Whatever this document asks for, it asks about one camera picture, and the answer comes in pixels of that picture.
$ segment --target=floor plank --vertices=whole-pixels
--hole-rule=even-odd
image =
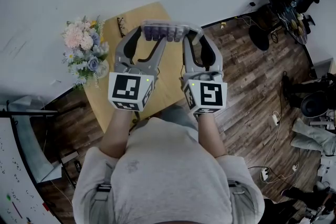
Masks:
[[[254,46],[248,36],[248,26],[242,20],[233,19],[221,29],[216,24],[204,29],[205,33],[215,42],[223,56],[224,80],[228,83],[227,107],[216,114],[216,123],[221,132],[229,154],[245,158],[248,167],[262,166],[270,151],[276,136],[277,143],[269,154],[266,166],[271,167],[282,180],[273,184],[264,184],[259,179],[260,168],[251,168],[250,172],[262,193],[276,202],[287,200],[279,193],[284,188],[297,184],[305,191],[311,191],[316,179],[320,154],[291,147],[293,133],[291,125],[296,117],[302,117],[298,109],[291,109],[288,102],[282,98],[282,119],[280,129],[271,118],[272,112],[281,113],[281,78],[284,71],[294,82],[305,81],[308,77],[309,62],[304,49],[294,44],[290,36],[282,30],[278,31],[279,43],[270,40],[270,48],[261,51]],[[200,46],[195,46],[196,55],[200,54]],[[96,145],[102,135],[99,124],[94,117],[84,92],[73,91],[49,108],[64,109],[80,101],[87,104],[84,109],[78,109],[57,119],[54,126],[54,138],[47,137],[45,153],[49,159],[54,158],[51,152],[57,147],[61,155],[73,150],[79,152],[77,159],[83,163],[87,149]],[[185,100],[178,102],[187,110]],[[45,142],[43,124],[33,120],[41,147]],[[298,178],[293,174],[292,166],[299,162]],[[73,180],[78,179],[78,173],[73,162],[67,165]],[[270,175],[269,181],[277,180]],[[54,184],[62,190],[69,199],[73,189],[63,176],[54,180]],[[51,184],[41,183],[40,189],[49,201],[51,208],[63,223],[75,223],[70,203]],[[297,218],[303,213],[304,204],[296,203],[299,209]]]

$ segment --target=gray shirt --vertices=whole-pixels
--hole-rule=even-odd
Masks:
[[[76,223],[257,224],[264,200],[244,159],[215,159],[197,140],[194,129],[152,118],[120,159],[89,149],[72,201]],[[110,191],[97,192],[100,184]]]

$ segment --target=clear egg carton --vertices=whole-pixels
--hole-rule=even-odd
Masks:
[[[180,42],[185,35],[192,34],[192,43],[195,45],[204,35],[198,26],[168,20],[145,20],[141,23],[141,29],[147,41],[158,41],[162,37],[167,37],[168,42]]]

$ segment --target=flower bouquet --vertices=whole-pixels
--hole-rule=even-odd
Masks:
[[[88,81],[98,86],[98,79],[107,75],[109,65],[106,56],[109,45],[103,40],[104,21],[89,21],[84,17],[75,22],[67,22],[62,33],[66,50],[63,53],[63,63],[67,63],[69,72],[76,82],[74,88],[83,88]]]

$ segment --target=white marker cube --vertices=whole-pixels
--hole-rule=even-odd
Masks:
[[[183,87],[190,111],[214,113],[226,106],[227,83],[189,79]]]
[[[110,72],[108,99],[116,109],[143,111],[154,90],[154,76]]]

